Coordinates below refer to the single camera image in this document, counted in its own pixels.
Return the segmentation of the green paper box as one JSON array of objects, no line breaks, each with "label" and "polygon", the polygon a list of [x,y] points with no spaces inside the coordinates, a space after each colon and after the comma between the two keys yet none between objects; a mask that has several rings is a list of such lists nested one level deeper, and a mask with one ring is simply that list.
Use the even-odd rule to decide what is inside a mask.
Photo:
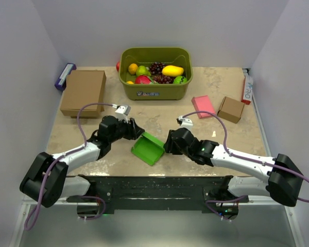
[{"label": "green paper box", "polygon": [[131,153],[149,166],[153,166],[164,152],[164,143],[148,132],[142,133],[131,148]]}]

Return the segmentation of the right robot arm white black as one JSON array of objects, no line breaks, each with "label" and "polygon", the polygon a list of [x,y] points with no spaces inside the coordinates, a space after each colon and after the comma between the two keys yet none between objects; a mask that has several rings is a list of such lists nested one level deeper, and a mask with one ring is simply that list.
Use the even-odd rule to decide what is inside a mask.
[{"label": "right robot arm white black", "polygon": [[183,154],[198,165],[247,174],[246,178],[232,177],[219,189],[219,196],[225,202],[242,196],[266,196],[284,206],[294,207],[299,199],[302,173],[287,155],[266,157],[225,150],[217,142],[198,140],[186,128],[170,130],[164,149],[173,155]]}]

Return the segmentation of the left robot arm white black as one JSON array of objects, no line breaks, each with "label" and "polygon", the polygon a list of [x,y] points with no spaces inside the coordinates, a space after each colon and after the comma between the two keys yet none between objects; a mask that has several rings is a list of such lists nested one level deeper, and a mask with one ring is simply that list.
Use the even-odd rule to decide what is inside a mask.
[{"label": "left robot arm white black", "polygon": [[67,174],[87,163],[103,158],[113,142],[119,139],[136,140],[145,130],[139,127],[134,118],[127,121],[114,116],[105,116],[85,144],[58,154],[39,153],[20,183],[20,192],[39,200],[48,208],[54,205],[63,194]]}]

